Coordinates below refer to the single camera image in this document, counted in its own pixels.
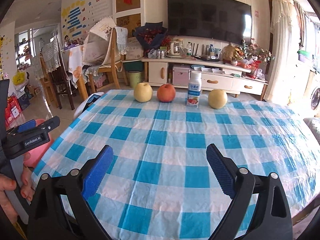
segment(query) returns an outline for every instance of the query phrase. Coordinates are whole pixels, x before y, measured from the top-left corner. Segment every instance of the television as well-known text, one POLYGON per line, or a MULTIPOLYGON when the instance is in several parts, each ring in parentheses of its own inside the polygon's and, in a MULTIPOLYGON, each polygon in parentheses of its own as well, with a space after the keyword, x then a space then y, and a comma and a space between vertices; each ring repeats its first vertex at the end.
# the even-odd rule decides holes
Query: television
POLYGON ((250 43, 251 6, 236 0, 168 0, 168 34, 250 43))

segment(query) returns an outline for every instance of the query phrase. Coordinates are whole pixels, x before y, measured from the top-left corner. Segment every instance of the checkered tablecloth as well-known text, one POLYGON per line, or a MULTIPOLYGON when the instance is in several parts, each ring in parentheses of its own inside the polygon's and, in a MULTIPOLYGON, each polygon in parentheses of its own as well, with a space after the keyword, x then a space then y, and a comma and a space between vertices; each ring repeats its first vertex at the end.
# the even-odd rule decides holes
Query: checkered tablecloth
MULTIPOLYGON (((231 199, 224 195, 206 160, 206 147, 253 174, 277 172, 291 215, 320 192, 320 146, 291 109, 229 97, 220 110, 200 97, 186 107, 186 94, 172 103, 139 103, 133 91, 111 90, 62 133, 34 170, 66 175, 94 158, 105 144, 115 157, 97 194, 89 200, 114 239, 207 239, 231 199)), ((239 235, 247 229, 251 200, 239 235)), ((70 206, 65 203, 68 212, 70 206)))

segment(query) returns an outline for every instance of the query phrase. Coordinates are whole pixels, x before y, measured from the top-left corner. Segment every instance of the tiled floor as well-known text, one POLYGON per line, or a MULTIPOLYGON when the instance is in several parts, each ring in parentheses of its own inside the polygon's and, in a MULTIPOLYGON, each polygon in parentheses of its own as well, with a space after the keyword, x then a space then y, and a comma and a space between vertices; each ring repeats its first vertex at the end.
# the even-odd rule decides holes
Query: tiled floor
MULTIPOLYGON (((121 89, 131 90, 130 87, 126 87, 124 84, 120 84, 121 89)), ((153 90, 156 91, 159 87, 153 87, 153 90)), ((177 88, 177 92, 186 93, 187 90, 183 88, 177 88)), ((204 94, 208 94, 209 91, 203 90, 204 94)), ((73 102, 75 105, 75 109, 82 103, 79 93, 76 93, 77 96, 73 97, 73 102)), ((241 93, 238 97, 240 101, 248 101, 248 100, 257 100, 259 96, 241 93)), ((22 124, 31 119, 48 119, 53 116, 60 117, 60 126, 54 129, 51 132, 52 138, 55 140, 58 136, 71 124, 73 120, 73 115, 75 110, 71 110, 70 103, 67 96, 60 96, 62 109, 56 108, 53 104, 50 107, 47 107, 44 98, 38 95, 36 98, 31 99, 30 106, 28 106, 24 111, 23 115, 18 120, 17 124, 22 124)))

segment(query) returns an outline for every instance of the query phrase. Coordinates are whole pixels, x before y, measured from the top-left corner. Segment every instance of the green trash can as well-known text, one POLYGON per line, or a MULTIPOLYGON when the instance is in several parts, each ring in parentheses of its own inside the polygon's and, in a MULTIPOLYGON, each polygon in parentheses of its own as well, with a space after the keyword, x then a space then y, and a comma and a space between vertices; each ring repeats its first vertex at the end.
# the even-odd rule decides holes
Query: green trash can
POLYGON ((137 84, 142 82, 142 72, 141 71, 129 71, 129 82, 130 82, 130 87, 135 89, 137 84))

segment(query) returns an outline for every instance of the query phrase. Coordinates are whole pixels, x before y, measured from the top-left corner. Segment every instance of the metal screw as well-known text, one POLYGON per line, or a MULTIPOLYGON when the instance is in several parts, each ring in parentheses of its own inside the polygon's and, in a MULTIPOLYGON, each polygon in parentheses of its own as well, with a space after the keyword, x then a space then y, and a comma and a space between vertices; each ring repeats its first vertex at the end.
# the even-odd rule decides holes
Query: metal screw
POLYGON ((240 168, 239 171, 241 174, 248 174, 248 170, 246 168, 240 168))
POLYGON ((45 180, 47 179, 49 176, 48 176, 48 173, 44 173, 41 175, 41 179, 45 180))
POLYGON ((71 176, 77 176, 79 174, 79 170, 78 169, 73 169, 71 172, 70 172, 71 176))
POLYGON ((271 173, 271 177, 273 178, 273 179, 277 179, 278 178, 278 174, 276 174, 276 173, 271 173))

